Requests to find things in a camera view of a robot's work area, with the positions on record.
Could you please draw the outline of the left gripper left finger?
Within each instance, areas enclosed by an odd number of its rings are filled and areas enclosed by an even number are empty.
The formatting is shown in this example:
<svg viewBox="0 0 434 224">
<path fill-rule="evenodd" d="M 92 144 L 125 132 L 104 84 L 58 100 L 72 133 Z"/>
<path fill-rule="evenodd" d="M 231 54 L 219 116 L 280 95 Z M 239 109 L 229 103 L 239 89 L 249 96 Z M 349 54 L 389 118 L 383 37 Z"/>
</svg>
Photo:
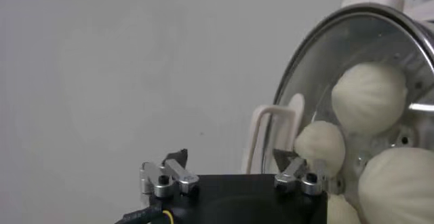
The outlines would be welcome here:
<svg viewBox="0 0 434 224">
<path fill-rule="evenodd" d="M 177 189 L 182 195 L 199 192 L 199 177 L 186 169 L 188 150 L 169 153 L 160 165 L 143 162 L 140 167 L 140 191 L 144 196 L 170 198 Z"/>
</svg>

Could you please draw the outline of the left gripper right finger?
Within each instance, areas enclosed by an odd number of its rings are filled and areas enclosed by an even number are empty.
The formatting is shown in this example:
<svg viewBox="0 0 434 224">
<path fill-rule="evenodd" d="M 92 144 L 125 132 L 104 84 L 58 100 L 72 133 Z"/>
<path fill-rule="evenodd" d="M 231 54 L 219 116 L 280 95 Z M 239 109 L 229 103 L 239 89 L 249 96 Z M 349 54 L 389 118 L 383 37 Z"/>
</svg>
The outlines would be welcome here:
<svg viewBox="0 0 434 224">
<path fill-rule="evenodd" d="M 308 165 L 296 152 L 274 149 L 273 155 L 279 170 L 274 186 L 283 193 L 300 190 L 305 195 L 322 194 L 327 187 L 326 162 L 315 159 Z"/>
</svg>

